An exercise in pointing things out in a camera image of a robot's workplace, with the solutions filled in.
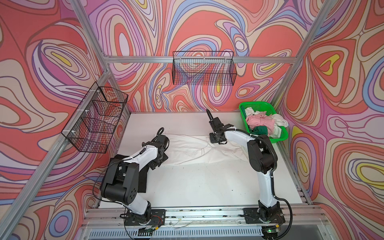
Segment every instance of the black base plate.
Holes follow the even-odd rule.
[[[151,210],[151,220],[148,224],[145,226],[161,226],[164,224],[165,221],[165,216],[166,216],[166,210],[165,209],[152,209]],[[127,217],[124,220],[124,225],[125,226],[142,226],[139,224],[137,221],[135,221],[135,218],[133,217]]]
[[[250,223],[263,223],[260,219],[259,219],[259,214],[257,212],[259,208],[258,207],[254,207],[254,208],[243,208],[243,211],[244,211],[244,218],[245,218],[245,223],[247,224],[250,224]],[[284,219],[284,216],[282,216],[283,212],[282,210],[280,209],[274,216],[274,219],[271,220],[270,223],[279,223],[279,224],[282,224],[282,223],[285,223],[285,219]]]

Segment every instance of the wire mesh basket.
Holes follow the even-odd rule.
[[[67,139],[80,152],[106,153],[128,95],[111,87],[98,87]]]
[[[174,85],[234,85],[237,76],[232,51],[174,51]]]

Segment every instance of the white garment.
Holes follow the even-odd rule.
[[[275,125],[288,127],[288,122],[280,114],[272,114],[269,116],[275,120]]]
[[[260,113],[260,111],[254,111],[253,108],[251,108],[251,107],[248,107],[248,108],[246,108],[244,110],[245,110],[246,117],[248,117],[250,115],[256,115],[256,114]]]
[[[209,136],[187,136],[166,134],[169,147],[165,151],[168,159],[163,166],[213,163],[221,161],[248,161],[240,145],[228,141],[227,144],[210,143]]]
[[[281,128],[279,126],[277,126],[276,123],[275,123],[275,127],[273,129],[273,133],[270,135],[270,137],[280,138],[280,136],[281,136]]]

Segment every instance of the patterned wall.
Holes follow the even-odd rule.
[[[92,1],[85,5],[100,46],[113,56],[172,56],[232,50],[294,56],[321,1]],[[234,86],[174,86],[171,64],[111,65],[131,111],[232,111],[270,101],[288,64],[236,64]]]
[[[175,50],[234,50],[294,56],[320,0],[107,0],[85,5],[100,45],[113,56],[172,56]]]
[[[106,154],[78,152],[69,145],[39,190],[11,240],[72,240],[96,199],[92,194],[94,181],[109,163],[123,134],[127,116],[122,115]],[[98,179],[95,194],[99,193]]]
[[[126,68],[114,64],[115,69]],[[245,101],[270,101],[289,64],[244,64],[234,86],[173,85],[172,64],[134,63],[115,75],[131,111],[232,111]]]
[[[68,1],[0,1],[0,217],[101,72]],[[107,154],[68,146],[12,240],[73,239],[124,121]]]
[[[384,237],[383,39],[383,1],[338,1],[281,106],[293,164],[340,239]]]

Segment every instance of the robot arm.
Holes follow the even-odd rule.
[[[219,118],[213,118],[207,109],[210,119],[209,124],[213,132],[210,133],[211,143],[226,144],[227,140],[234,141],[248,149],[249,162],[257,171],[260,189],[258,216],[262,222],[275,219],[275,215],[281,212],[280,204],[275,198],[272,187],[271,171],[275,170],[277,156],[272,144],[266,135],[252,137],[249,133],[233,127],[231,124],[224,125]]]
[[[164,152],[169,140],[165,135],[161,135],[163,131],[164,128],[160,128],[152,141],[143,142],[142,149],[133,157],[111,159],[100,187],[102,197],[121,202],[142,222],[151,218],[151,204],[137,194],[139,171],[146,165],[153,170],[168,159]]]

